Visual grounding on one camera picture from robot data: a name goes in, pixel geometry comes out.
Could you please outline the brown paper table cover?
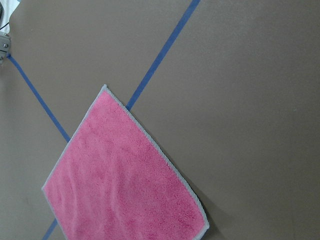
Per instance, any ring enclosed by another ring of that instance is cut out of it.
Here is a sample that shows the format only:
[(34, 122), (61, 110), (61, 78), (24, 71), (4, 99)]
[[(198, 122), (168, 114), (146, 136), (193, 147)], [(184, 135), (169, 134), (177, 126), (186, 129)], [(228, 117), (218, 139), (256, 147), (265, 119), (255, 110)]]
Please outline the brown paper table cover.
[[(72, 136), (126, 104), (188, 0), (23, 0), (11, 55)], [(132, 114), (201, 200), (206, 240), (320, 237), (320, 3), (202, 0)]]

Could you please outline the pink towel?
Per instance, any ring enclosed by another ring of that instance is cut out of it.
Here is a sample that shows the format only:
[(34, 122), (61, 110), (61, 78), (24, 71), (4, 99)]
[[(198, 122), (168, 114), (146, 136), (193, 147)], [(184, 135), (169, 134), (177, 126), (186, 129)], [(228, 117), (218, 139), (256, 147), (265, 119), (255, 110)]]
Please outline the pink towel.
[(106, 86), (42, 191), (68, 240), (199, 240), (210, 226), (188, 182)]

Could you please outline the aluminium frame post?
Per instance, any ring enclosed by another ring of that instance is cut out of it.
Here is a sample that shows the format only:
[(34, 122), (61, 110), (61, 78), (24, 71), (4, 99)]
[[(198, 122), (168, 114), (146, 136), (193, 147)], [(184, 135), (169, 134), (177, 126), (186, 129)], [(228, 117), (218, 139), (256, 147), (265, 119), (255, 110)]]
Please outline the aluminium frame post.
[(5, 58), (10, 52), (11, 37), (8, 33), (0, 32), (0, 64), (3, 63)]

